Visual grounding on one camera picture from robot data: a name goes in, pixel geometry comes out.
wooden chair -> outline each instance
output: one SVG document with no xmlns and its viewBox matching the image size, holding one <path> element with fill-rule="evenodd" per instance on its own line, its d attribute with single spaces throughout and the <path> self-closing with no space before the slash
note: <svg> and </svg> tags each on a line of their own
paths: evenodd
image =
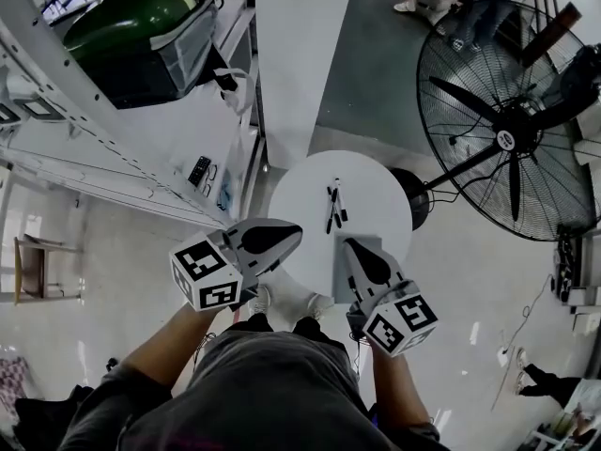
<svg viewBox="0 0 601 451">
<path fill-rule="evenodd" d="M 50 297 L 50 287 L 62 292 L 59 283 L 48 282 L 48 261 L 51 252 L 80 253 L 78 249 L 65 247 L 62 242 L 33 238 L 27 234 L 20 241 L 15 238 L 15 305 L 39 300 L 79 299 L 80 294 Z"/>
</svg>

fan blade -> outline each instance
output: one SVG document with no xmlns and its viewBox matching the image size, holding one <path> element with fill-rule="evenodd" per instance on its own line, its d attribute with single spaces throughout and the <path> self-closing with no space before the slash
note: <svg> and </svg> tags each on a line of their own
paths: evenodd
<svg viewBox="0 0 601 451">
<path fill-rule="evenodd" d="M 569 122 L 593 105 L 599 98 L 597 91 L 568 99 L 534 114 L 530 123 L 537 131 L 544 131 Z"/>
<path fill-rule="evenodd" d="M 519 159 L 517 154 L 513 152 L 509 157 L 509 197 L 511 199 L 511 215 L 514 218 L 514 222 L 517 222 L 517 218 L 519 217 L 520 185 Z"/>
<path fill-rule="evenodd" d="M 430 77 L 430 82 L 444 90 L 451 97 L 455 97 L 458 101 L 463 103 L 466 107 L 471 109 L 473 112 L 478 114 L 479 116 L 484 117 L 486 120 L 491 123 L 499 123 L 501 120 L 500 114 L 493 109 L 490 105 L 488 105 L 485 101 L 483 101 L 480 97 L 473 95 L 471 92 L 466 90 L 465 88 L 461 88 L 460 86 L 456 86 L 455 84 L 451 84 L 444 80 L 441 80 L 438 77 Z"/>
</svg>

gray shirt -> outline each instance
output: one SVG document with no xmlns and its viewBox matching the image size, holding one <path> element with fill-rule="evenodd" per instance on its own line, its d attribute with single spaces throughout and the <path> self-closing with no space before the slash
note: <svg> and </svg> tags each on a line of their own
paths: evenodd
<svg viewBox="0 0 601 451">
<path fill-rule="evenodd" d="M 376 428 L 342 350 L 297 334 L 245 331 L 209 342 L 175 398 L 137 371 L 111 371 L 76 413 L 60 450 L 116 447 L 446 449 L 430 425 Z"/>
</svg>

white shelving unit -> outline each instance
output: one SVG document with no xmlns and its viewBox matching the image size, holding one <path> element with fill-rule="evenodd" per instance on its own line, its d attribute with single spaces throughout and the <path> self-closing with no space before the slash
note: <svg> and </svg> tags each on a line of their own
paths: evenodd
<svg viewBox="0 0 601 451">
<path fill-rule="evenodd" d="M 224 0 L 213 42 L 229 62 L 246 39 L 256 84 L 254 16 L 247 0 Z M 72 61 L 31 0 L 0 0 L 0 52 L 0 67 L 21 75 L 66 119 L 0 126 L 5 159 L 71 189 L 203 226 L 225 227 L 246 216 L 245 197 L 254 187 L 264 137 L 250 125 L 252 108 L 237 116 L 215 82 L 178 101 L 117 110 Z M 244 95 L 246 81 L 237 82 Z M 255 95 L 260 114 L 258 85 Z M 187 181 L 201 156 L 218 168 L 208 197 Z M 222 188 L 230 193 L 228 212 L 216 206 Z"/>
</svg>

white sneaker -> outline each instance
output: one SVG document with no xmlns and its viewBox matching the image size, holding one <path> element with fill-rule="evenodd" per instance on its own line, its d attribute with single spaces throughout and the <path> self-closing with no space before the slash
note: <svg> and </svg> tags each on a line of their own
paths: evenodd
<svg viewBox="0 0 601 451">
<path fill-rule="evenodd" d="M 415 0 L 406 0 L 405 2 L 401 2 L 400 4 L 396 4 L 394 10 L 405 13 L 408 11 L 415 11 Z"/>
<path fill-rule="evenodd" d="M 519 348 L 517 350 L 517 368 L 521 371 L 530 363 L 528 360 L 528 355 L 526 354 L 526 350 L 524 348 Z"/>
<path fill-rule="evenodd" d="M 461 49 L 463 49 L 464 45 L 465 42 L 462 39 L 451 39 L 451 46 L 456 52 L 461 52 Z"/>
<path fill-rule="evenodd" d="M 522 389 L 524 389 L 525 387 L 526 387 L 526 373 L 520 372 L 516 379 L 516 388 L 514 389 L 514 392 L 516 393 L 517 396 L 519 396 L 519 393 L 521 393 Z"/>
<path fill-rule="evenodd" d="M 248 302 L 248 311 L 251 316 L 255 314 L 267 314 L 271 305 L 270 290 L 266 286 L 256 288 L 256 297 Z"/>
<path fill-rule="evenodd" d="M 438 22 L 440 22 L 440 19 L 442 19 L 442 17 L 444 17 L 447 13 L 449 13 L 449 10 L 441 10 L 441 11 L 430 10 L 427 13 L 426 18 L 432 25 L 436 26 L 436 24 Z"/>
<path fill-rule="evenodd" d="M 307 312 L 304 315 L 306 318 L 313 318 L 320 320 L 323 317 L 323 313 L 326 309 L 332 307 L 334 301 L 331 297 L 324 296 L 322 294 L 315 294 L 309 300 L 307 304 Z"/>
</svg>

